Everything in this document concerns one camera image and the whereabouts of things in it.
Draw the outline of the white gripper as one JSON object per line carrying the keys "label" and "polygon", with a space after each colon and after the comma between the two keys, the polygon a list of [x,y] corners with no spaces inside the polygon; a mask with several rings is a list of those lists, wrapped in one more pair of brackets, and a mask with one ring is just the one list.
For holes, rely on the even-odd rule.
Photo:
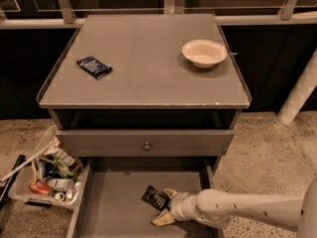
{"label": "white gripper", "polygon": [[197,209],[196,196],[188,192],[178,192],[171,188],[164,188],[162,194],[171,199],[169,209],[163,210],[153,220],[152,224],[162,227],[178,221],[196,220],[200,216]]}

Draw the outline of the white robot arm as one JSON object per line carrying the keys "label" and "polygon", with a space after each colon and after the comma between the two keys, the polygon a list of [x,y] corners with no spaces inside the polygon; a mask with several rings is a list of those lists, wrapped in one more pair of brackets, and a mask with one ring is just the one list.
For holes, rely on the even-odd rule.
{"label": "white robot arm", "polygon": [[233,143],[217,163],[215,186],[196,193],[168,188],[169,209],[154,225],[195,221],[225,229],[241,217],[296,238],[317,238],[316,163],[303,145],[316,149],[316,123],[302,129],[296,123],[316,88],[316,60],[311,56],[278,112],[238,118]]}

